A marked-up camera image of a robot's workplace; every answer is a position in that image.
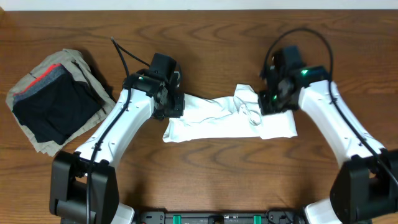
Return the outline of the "white t-shirt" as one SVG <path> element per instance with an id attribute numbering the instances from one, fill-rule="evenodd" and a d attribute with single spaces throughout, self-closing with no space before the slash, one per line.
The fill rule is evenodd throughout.
<path id="1" fill-rule="evenodd" d="M 297 136 L 293 112 L 262 115 L 258 95 L 250 85 L 238 84 L 233 96 L 212 100 L 184 95 L 180 118 L 170 118 L 164 142 L 208 138 L 292 138 Z"/>

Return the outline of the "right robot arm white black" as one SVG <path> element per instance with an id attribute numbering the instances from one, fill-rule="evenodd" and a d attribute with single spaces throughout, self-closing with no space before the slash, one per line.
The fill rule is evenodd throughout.
<path id="1" fill-rule="evenodd" d="M 339 165 L 328 198 L 304 208 L 307 223 L 360 223 L 397 212 L 397 151 L 361 125 L 322 66 L 266 66 L 259 104 L 264 115 L 302 110 L 326 139 Z"/>

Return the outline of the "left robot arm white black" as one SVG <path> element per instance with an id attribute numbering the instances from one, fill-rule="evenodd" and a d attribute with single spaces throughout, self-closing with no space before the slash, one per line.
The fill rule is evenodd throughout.
<path id="1" fill-rule="evenodd" d="M 133 223 L 136 213 L 119 199 L 116 168 L 139 128 L 150 118 L 183 114 L 177 93 L 182 74 L 170 79 L 134 73 L 95 133 L 75 152 L 60 151 L 52 162 L 50 213 L 62 223 Z"/>

